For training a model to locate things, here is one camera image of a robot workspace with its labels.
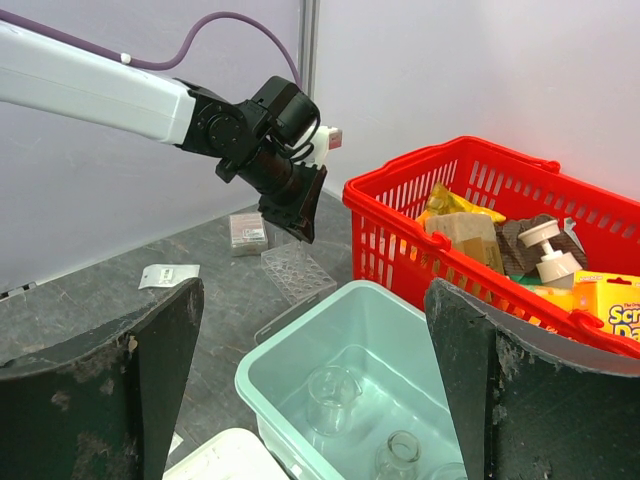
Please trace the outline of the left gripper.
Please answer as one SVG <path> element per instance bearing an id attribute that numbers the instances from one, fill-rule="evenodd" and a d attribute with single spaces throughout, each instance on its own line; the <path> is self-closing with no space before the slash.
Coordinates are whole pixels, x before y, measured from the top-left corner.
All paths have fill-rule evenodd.
<path id="1" fill-rule="evenodd" d="M 315 215 L 327 168 L 294 164 L 290 181 L 278 192 L 262 195 L 258 211 L 263 219 L 296 240 L 312 244 Z"/>

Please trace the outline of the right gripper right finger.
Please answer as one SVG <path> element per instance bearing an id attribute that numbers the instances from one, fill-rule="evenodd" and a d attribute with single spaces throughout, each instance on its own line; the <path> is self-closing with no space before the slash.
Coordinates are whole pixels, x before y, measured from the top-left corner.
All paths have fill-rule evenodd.
<path id="1" fill-rule="evenodd" d="M 541 329 L 443 279 L 424 307 L 469 478 L 638 478 L 638 360 Z"/>

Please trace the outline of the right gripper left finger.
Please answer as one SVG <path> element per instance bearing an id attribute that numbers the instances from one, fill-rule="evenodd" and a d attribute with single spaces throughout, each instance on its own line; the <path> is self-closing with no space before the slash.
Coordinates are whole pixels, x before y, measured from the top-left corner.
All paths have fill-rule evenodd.
<path id="1" fill-rule="evenodd" d="M 4 479 L 160 479 L 204 311 L 191 278 L 1 366 Z"/>

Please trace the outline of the white powder sachet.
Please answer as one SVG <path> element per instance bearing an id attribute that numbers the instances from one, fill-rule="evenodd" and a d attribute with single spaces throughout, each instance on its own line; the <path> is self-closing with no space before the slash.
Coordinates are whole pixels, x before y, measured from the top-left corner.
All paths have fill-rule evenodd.
<path id="1" fill-rule="evenodd" d="M 152 264 L 143 269 L 138 289 L 172 288 L 199 273 L 197 264 Z"/>

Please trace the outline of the small glass vial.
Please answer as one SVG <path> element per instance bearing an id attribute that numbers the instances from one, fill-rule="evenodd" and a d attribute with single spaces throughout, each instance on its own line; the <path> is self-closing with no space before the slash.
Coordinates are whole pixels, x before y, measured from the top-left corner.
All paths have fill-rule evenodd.
<path id="1" fill-rule="evenodd" d="M 418 477 L 421 454 L 421 444 L 412 433 L 394 431 L 376 452 L 372 478 L 414 480 Z"/>

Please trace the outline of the small glass beaker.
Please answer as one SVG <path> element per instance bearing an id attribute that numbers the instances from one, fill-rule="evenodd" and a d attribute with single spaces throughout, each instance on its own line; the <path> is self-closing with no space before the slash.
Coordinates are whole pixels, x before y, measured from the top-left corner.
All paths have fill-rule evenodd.
<path id="1" fill-rule="evenodd" d="M 319 435 L 345 433 L 363 391 L 354 374 L 339 365 L 316 368 L 307 378 L 306 419 Z"/>

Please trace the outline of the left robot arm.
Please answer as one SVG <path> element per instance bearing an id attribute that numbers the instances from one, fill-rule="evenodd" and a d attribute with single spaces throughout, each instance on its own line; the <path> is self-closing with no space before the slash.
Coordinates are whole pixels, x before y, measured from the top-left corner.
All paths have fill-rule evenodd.
<path id="1" fill-rule="evenodd" d="M 273 76 L 250 99 L 233 104 L 3 13 L 1 99 L 215 158 L 225 183 L 240 177 L 259 193 L 258 210 L 267 222 L 300 241 L 315 239 L 327 175 L 311 158 L 320 112 L 289 80 Z"/>

